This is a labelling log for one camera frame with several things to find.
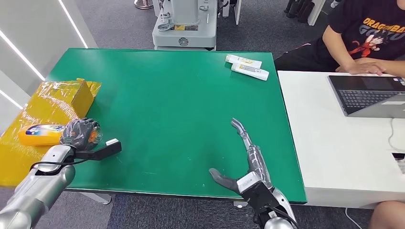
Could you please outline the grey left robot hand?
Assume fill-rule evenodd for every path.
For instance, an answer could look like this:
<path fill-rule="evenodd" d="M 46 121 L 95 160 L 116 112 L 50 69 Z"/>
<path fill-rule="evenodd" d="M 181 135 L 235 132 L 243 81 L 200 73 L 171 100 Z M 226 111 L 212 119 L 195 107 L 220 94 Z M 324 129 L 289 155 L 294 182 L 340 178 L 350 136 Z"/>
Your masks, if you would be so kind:
<path fill-rule="evenodd" d="M 60 136 L 59 143 L 77 150 L 92 150 L 102 140 L 103 133 L 98 121 L 91 118 L 70 121 Z"/>

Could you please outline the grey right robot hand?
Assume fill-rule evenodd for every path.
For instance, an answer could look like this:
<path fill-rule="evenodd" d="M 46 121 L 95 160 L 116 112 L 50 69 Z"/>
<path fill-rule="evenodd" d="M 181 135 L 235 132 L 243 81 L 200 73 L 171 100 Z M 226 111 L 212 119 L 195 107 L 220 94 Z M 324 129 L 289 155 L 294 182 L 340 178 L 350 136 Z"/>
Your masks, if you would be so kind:
<path fill-rule="evenodd" d="M 237 130 L 241 137 L 247 155 L 247 174 L 239 179 L 222 175 L 217 169 L 210 168 L 209 173 L 212 179 L 219 185 L 227 188 L 239 195 L 246 192 L 256 183 L 262 183 L 266 189 L 272 190 L 273 185 L 270 180 L 269 171 L 263 159 L 259 146 L 252 143 L 252 140 L 241 122 L 231 118 L 231 125 Z"/>

